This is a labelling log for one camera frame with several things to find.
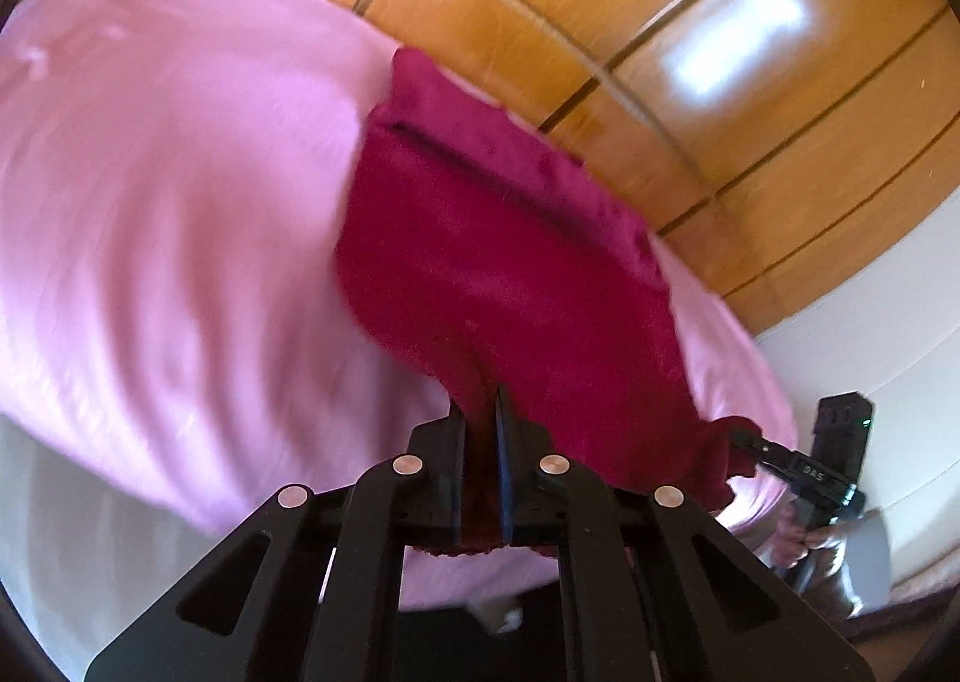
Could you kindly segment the grey sleeved right forearm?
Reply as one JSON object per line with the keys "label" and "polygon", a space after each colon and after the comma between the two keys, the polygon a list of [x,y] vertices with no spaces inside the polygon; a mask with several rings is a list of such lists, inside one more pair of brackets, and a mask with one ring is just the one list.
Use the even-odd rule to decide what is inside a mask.
{"label": "grey sleeved right forearm", "polygon": [[864,601],[854,589],[846,545],[823,547],[809,554],[812,576],[804,593],[809,606],[827,622],[846,622],[864,612]]}

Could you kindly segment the person's right hand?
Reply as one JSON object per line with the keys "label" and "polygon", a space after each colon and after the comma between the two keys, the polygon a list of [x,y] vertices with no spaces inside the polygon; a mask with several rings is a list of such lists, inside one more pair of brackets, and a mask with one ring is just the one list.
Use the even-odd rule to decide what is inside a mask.
{"label": "person's right hand", "polygon": [[849,535],[850,525],[841,521],[820,528],[805,528],[799,519],[796,504],[791,501],[779,512],[773,536],[768,539],[770,565],[793,572],[793,590],[797,594],[804,594],[812,576],[809,554],[839,544],[848,547]]}

